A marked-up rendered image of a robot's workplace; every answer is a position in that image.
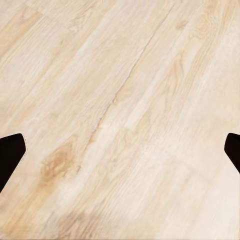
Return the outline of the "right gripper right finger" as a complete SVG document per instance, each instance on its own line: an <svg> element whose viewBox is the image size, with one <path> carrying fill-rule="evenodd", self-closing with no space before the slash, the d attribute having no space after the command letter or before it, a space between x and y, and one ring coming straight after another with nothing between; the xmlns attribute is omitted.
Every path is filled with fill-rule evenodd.
<svg viewBox="0 0 240 240"><path fill-rule="evenodd" d="M240 173L240 135L229 133L225 141L224 151Z"/></svg>

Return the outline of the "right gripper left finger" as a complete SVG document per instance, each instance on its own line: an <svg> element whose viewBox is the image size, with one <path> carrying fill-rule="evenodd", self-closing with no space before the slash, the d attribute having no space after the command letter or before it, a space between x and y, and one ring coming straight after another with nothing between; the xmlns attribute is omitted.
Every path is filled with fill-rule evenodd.
<svg viewBox="0 0 240 240"><path fill-rule="evenodd" d="M26 152L22 133L0 138L0 193Z"/></svg>

